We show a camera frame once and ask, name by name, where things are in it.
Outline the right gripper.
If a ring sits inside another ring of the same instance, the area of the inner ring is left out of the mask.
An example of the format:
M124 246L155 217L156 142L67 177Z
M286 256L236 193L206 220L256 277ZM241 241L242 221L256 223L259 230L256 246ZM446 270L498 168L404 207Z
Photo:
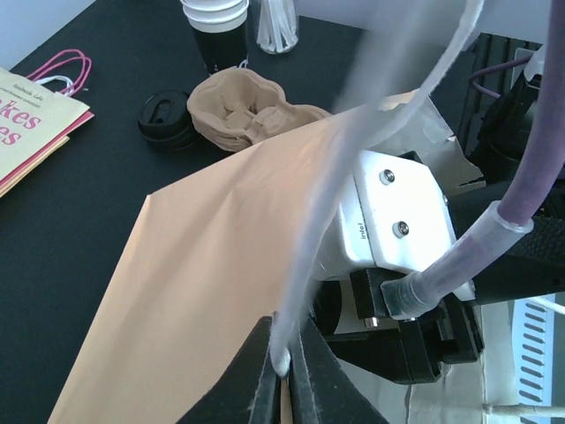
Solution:
M484 350L483 337L471 305L449 294L432 311L414 321L391 322L380 293L380 285L402 277L387 269L361 269L350 274L354 302L363 318L376 313L376 329L337 334L342 312L342 290L338 281L320 284L311 317L340 360L398 384L437 382L444 364L478 361Z

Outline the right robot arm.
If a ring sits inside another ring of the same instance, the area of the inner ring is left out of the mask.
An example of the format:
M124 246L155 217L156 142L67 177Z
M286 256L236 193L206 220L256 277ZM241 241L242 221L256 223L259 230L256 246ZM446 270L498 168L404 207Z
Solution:
M509 216L529 216L533 229L474 279L476 297L454 295L395 329L328 335L338 358L400 384L436 382L443 364L472 363L484 349L475 305L553 294L564 288L564 205L556 182L564 171L564 45L549 42L541 74L521 75L486 113L476 152L487 185L454 197L456 233L481 207L501 201Z

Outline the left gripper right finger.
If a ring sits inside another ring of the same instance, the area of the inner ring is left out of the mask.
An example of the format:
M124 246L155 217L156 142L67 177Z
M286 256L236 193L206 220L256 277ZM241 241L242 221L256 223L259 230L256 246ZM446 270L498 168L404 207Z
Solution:
M295 423L380 424L387 420L343 372L308 319L290 345L290 404Z

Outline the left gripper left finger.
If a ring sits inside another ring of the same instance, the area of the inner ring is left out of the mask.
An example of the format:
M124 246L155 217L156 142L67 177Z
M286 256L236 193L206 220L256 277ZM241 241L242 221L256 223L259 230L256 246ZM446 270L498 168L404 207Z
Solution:
M268 353L272 318L260 318L218 382L180 423L268 424L281 421L281 379Z

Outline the orange paper bag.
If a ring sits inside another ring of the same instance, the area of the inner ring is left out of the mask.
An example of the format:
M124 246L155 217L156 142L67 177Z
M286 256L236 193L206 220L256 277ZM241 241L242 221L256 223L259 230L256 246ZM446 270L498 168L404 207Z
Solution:
M53 423L173 423L218 382L265 318L255 365L282 378L317 288L322 236L360 156L403 129L470 37L465 5L449 45L410 100L387 103L417 65L433 3L398 22L385 49L367 34L337 114L247 148L148 196L50 415Z

